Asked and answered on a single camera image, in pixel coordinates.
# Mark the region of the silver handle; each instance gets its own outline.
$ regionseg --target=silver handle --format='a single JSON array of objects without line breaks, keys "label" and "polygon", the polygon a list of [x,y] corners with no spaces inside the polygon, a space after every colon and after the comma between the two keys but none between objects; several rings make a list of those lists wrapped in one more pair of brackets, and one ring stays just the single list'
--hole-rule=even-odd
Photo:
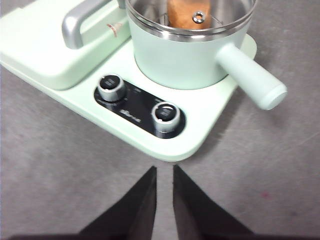
[{"label": "silver handle", "polygon": [[[84,46],[80,33],[82,23],[109,2],[111,0],[85,0],[67,13],[62,23],[62,35],[68,48],[80,49]],[[118,0],[118,2],[123,8],[124,0]]]}]

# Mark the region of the stainless steel rim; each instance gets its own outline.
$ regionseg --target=stainless steel rim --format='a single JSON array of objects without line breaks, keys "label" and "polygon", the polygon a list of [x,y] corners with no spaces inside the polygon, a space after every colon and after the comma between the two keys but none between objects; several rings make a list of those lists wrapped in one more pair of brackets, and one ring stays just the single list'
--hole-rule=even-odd
[{"label": "stainless steel rim", "polygon": [[126,0],[126,9],[131,20],[146,32],[160,38],[177,42],[207,42],[215,39],[229,36],[244,26],[251,20],[252,14],[257,6],[259,0],[253,0],[253,5],[248,13],[238,20],[215,28],[187,30],[181,28],[174,28],[170,26],[161,25],[157,22],[151,21],[137,12],[133,6]]}]

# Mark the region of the mint green appliance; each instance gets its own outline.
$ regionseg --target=mint green appliance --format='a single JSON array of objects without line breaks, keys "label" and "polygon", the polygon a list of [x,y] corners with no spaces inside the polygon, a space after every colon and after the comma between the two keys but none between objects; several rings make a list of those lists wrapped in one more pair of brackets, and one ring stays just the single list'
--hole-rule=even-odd
[{"label": "mint green appliance", "polygon": [[[262,76],[271,79],[275,87],[282,86],[249,60],[255,57],[257,45],[246,35],[248,26],[205,42],[179,42],[144,31],[132,16],[127,17],[123,1],[37,0],[0,20],[1,64],[146,154],[177,162],[190,157],[202,145],[239,84],[235,81],[237,74],[247,76],[250,82],[253,77]],[[229,43],[236,41],[235,46],[224,45],[226,39]],[[192,76],[185,75],[189,70],[180,62],[176,65],[184,82],[179,83],[177,74],[171,81],[158,78],[157,69],[147,70],[148,63],[143,63],[142,45],[146,48],[153,45],[163,55],[177,49],[188,52],[192,45],[202,53],[207,52],[203,57],[212,56],[205,61],[206,65],[213,72],[219,69],[219,76],[211,79],[212,73],[199,72],[201,77],[195,84]],[[149,54],[158,61],[156,52]],[[243,62],[234,67],[232,61]],[[243,73],[244,67],[251,68],[252,75]],[[162,67],[161,71],[174,74],[168,68]],[[246,92],[259,103],[266,98],[259,89]],[[275,97],[273,93],[270,95],[260,106],[273,105]]]}]

